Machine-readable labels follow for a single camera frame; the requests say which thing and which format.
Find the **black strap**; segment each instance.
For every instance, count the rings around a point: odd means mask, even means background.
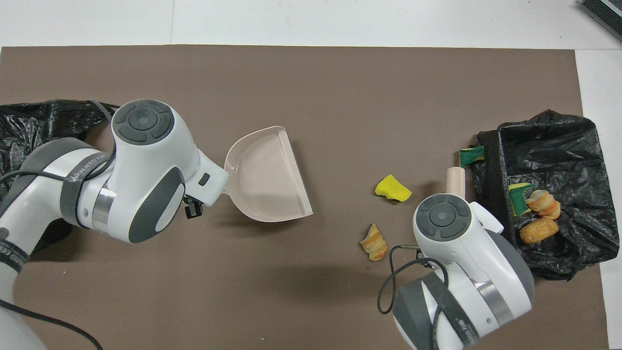
[[[30,257],[20,247],[6,239],[0,239],[0,263],[9,265],[19,273]]]
[[[93,153],[82,159],[78,165],[66,176],[63,187],[60,190],[60,213],[68,223],[85,227],[78,218],[78,200],[82,191],[82,184],[87,175],[95,170],[101,163],[108,160],[104,152]]]
[[[436,304],[447,317],[447,320],[452,325],[453,330],[456,332],[462,344],[466,348],[473,346],[480,340],[480,335],[475,329],[475,325],[471,322],[471,319],[467,316],[464,309],[460,306],[456,298],[453,297],[449,288],[443,284],[439,276],[436,273],[429,273],[421,280],[425,283],[425,286],[430,291],[430,294],[434,297]]]

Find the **black plastic bag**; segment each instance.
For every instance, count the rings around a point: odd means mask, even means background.
[[[528,121],[480,132],[477,139],[485,147],[485,161],[471,165],[476,199],[504,225],[503,236],[533,274],[569,280],[585,267],[617,256],[616,214],[592,121],[547,110]],[[519,182],[545,189],[561,203],[559,232],[532,245],[520,239],[519,230],[537,214],[512,215],[508,186]]]
[[[114,106],[103,106],[109,113],[114,113]],[[46,142],[64,137],[84,140],[88,130],[105,119],[106,116],[91,101],[52,100],[0,106],[1,174],[19,169],[26,156]],[[0,200],[12,183],[13,179],[9,179],[0,184]],[[71,225],[63,220],[53,222],[35,251],[65,238],[70,231]]]

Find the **white dustpan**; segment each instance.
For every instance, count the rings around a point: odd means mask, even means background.
[[[282,126],[239,139],[225,159],[223,193],[251,219],[278,222],[313,214],[298,164]]]

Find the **brown mat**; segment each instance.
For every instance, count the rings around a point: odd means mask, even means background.
[[[359,241],[378,224],[414,244],[412,215],[444,190],[456,150],[481,130],[548,108],[582,113],[572,51],[342,47],[2,49],[0,103],[53,98],[172,105],[218,164],[252,131],[288,130],[315,210],[281,224],[247,219],[223,196],[180,213],[142,244],[76,230],[33,257],[16,302],[84,328],[113,349],[408,349],[376,311],[388,261]],[[108,129],[92,142],[110,151]],[[413,191],[373,193],[387,174]],[[400,253],[397,263],[413,256]],[[429,273],[413,267],[405,283]],[[29,321],[50,349],[81,337]],[[598,267],[542,281],[536,306],[477,349],[606,348]]]

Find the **yellow sponge piece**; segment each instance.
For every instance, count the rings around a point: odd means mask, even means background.
[[[400,202],[404,202],[406,199],[410,198],[412,192],[399,183],[393,175],[389,175],[376,186],[376,194],[385,196],[388,199],[397,199]]]

